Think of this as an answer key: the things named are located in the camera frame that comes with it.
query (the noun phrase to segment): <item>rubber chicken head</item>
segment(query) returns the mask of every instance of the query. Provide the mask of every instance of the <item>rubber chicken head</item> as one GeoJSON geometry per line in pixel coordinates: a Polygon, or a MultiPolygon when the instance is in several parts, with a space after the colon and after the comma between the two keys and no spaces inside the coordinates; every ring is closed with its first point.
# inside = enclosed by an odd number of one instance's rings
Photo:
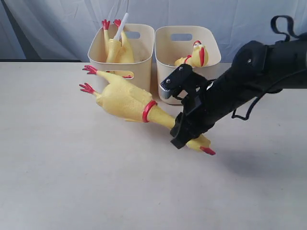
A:
{"type": "Polygon", "coordinates": [[[196,67],[203,67],[208,63],[208,52],[206,47],[200,42],[195,41],[193,44],[193,53],[191,61],[196,67]]]}

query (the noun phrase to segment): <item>bin handle hole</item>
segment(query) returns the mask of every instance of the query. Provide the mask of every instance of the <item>bin handle hole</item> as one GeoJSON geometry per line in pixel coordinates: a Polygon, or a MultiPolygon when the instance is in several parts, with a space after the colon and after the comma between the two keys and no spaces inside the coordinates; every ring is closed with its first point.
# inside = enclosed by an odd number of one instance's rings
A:
{"type": "Polygon", "coordinates": [[[128,39],[139,39],[141,37],[141,34],[136,31],[125,31],[125,33],[128,39]]]}
{"type": "Polygon", "coordinates": [[[172,41],[191,41],[192,38],[192,34],[171,34],[172,41]]]}
{"type": "Polygon", "coordinates": [[[134,73],[125,70],[107,70],[106,72],[122,76],[124,79],[131,80],[134,78],[134,73]]]}

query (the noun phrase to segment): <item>red chicken beak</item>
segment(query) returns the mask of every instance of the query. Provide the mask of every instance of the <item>red chicken beak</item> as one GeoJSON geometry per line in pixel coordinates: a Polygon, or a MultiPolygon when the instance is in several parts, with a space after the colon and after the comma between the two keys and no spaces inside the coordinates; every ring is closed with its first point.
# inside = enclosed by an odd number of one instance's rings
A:
{"type": "Polygon", "coordinates": [[[202,47],[200,50],[200,58],[201,58],[201,66],[203,66],[205,62],[205,48],[204,47],[202,47]]]}

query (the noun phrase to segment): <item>red ring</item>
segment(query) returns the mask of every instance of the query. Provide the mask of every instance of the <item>red ring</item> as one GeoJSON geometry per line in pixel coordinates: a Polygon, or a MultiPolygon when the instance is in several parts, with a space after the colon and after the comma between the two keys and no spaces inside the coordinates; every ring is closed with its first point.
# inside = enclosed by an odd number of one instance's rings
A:
{"type": "Polygon", "coordinates": [[[143,122],[147,123],[149,122],[147,120],[147,115],[150,111],[150,109],[154,106],[154,105],[157,105],[158,103],[154,100],[150,101],[144,108],[144,111],[143,111],[143,116],[142,116],[142,119],[143,119],[143,122]]]}

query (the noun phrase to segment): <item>black cable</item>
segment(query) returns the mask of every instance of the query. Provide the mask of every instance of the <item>black cable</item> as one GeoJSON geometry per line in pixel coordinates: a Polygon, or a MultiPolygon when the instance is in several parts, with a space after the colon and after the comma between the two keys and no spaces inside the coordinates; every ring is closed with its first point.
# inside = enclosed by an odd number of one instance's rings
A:
{"type": "Polygon", "coordinates": [[[277,85],[277,84],[280,83],[281,81],[283,81],[283,80],[285,80],[285,79],[287,79],[287,78],[289,78],[289,77],[291,77],[291,76],[293,76],[293,75],[295,75],[295,74],[298,74],[298,73],[301,73],[301,72],[305,72],[305,71],[306,71],[306,69],[304,69],[304,70],[299,70],[299,71],[296,71],[296,72],[294,72],[294,73],[288,74],[288,75],[284,76],[283,78],[277,80],[277,81],[274,82],[272,85],[270,85],[267,89],[265,89],[265,90],[263,91],[263,93],[262,93],[259,97],[257,97],[257,98],[252,102],[252,104],[251,104],[251,105],[249,106],[249,108],[248,108],[248,111],[247,111],[245,117],[240,116],[240,115],[236,115],[236,109],[235,109],[235,110],[233,111],[233,113],[232,113],[231,118],[240,118],[241,120],[244,120],[244,121],[248,120],[248,119],[249,119],[249,116],[250,116],[250,114],[251,114],[251,111],[253,110],[253,108],[255,107],[255,105],[260,101],[260,99],[261,99],[265,94],[268,93],[268,91],[269,91],[270,89],[272,89],[275,85],[277,85]]]}

